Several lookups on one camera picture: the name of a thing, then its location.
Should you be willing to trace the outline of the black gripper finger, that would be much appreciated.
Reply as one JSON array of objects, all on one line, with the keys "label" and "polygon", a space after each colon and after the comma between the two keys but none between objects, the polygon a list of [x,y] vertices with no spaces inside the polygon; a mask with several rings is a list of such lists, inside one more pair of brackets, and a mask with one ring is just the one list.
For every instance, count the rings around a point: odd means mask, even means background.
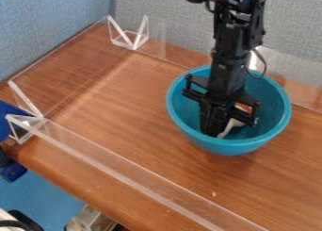
[{"label": "black gripper finger", "polygon": [[212,136],[219,137],[229,127],[230,108],[227,106],[215,106],[211,114]]},{"label": "black gripper finger", "polygon": [[199,103],[200,106],[200,130],[208,135],[214,136],[214,128],[212,128],[212,109],[214,107],[207,101],[202,101]]}]

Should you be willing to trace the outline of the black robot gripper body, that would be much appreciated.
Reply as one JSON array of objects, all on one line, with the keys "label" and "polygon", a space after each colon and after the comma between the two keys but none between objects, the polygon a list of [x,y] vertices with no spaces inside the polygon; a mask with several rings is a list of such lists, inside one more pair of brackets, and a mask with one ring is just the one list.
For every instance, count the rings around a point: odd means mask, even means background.
[{"label": "black robot gripper body", "polygon": [[[207,101],[212,107],[227,106],[231,118],[246,125],[255,125],[261,102],[246,91],[247,70],[243,63],[223,65],[214,61],[208,76],[187,74],[184,80],[184,97],[198,104]],[[253,107],[253,112],[246,113],[235,107],[237,104]]]}]

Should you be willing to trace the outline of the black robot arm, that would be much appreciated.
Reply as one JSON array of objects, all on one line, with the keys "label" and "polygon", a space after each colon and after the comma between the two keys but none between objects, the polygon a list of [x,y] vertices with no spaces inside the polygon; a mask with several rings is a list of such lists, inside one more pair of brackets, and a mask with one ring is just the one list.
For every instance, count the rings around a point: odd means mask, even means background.
[{"label": "black robot arm", "polygon": [[233,120],[255,125],[261,102],[247,93],[250,56],[263,44],[267,0],[187,0],[214,14],[210,75],[184,77],[183,96],[199,103],[200,131],[222,137]]}]

